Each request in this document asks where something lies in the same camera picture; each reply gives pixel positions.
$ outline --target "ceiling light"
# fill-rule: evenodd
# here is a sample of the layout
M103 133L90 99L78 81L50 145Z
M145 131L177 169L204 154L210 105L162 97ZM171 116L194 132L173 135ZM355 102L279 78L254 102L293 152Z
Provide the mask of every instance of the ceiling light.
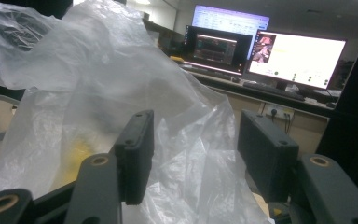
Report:
M149 0L136 0L136 3L144 4L144 5L149 5L150 4Z

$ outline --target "monitor stand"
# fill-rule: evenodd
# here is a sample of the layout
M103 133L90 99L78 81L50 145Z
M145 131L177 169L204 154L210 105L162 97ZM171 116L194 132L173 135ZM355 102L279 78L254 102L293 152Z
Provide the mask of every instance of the monitor stand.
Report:
M275 88L281 91L286 91L287 84L289 84L287 81L279 80L277 81Z

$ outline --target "keyboard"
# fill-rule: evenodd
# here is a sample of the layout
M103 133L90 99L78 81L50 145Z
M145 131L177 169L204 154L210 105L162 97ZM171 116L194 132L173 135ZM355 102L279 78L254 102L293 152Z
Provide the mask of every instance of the keyboard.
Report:
M298 100L298 101L305 101L304 96L298 95L295 92L278 90L276 88L273 88L273 87L270 87L268 85L261 84L261 83L244 82L242 86L245 88L254 89L254 90L258 90L258 91L265 91L268 93L272 93L275 95L279 95L282 97L286 97L286 98L290 98L290 99L294 99L294 100Z
M199 68L192 68L192 67L183 67L183 69L185 69L187 72L199 73L201 75L222 78L224 80L229 80L229 81L231 80L231 76L229 75L208 71L206 69L199 69Z

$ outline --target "desktop screen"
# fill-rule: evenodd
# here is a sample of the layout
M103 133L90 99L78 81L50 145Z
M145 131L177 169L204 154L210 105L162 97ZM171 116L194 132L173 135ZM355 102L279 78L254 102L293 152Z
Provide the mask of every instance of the desktop screen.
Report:
M258 31L248 72L327 89L344 46L345 40Z
M251 43L250 35L187 26L182 58L196 67L241 76Z
M251 35L252 43L257 30L266 30L268 25L269 17L200 5L194 10L192 22L192 26ZM251 51L245 53L249 59Z

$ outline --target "transparent plastic sheet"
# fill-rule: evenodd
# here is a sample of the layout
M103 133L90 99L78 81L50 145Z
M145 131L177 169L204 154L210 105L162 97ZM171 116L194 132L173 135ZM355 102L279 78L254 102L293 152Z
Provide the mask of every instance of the transparent plastic sheet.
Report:
M140 206L123 205L124 223L269 223L244 180L227 97L153 47L138 12L93 0L62 21L33 17L52 25L31 49L0 37L0 83L28 89L3 142L0 190L48 193L71 175L63 175L71 162L108 151L132 114L153 109L146 195Z
M34 9L0 4L0 86L11 89L35 86L28 85L28 80L19 80L23 78L19 70L31 63L27 62L34 56L31 49L57 22Z

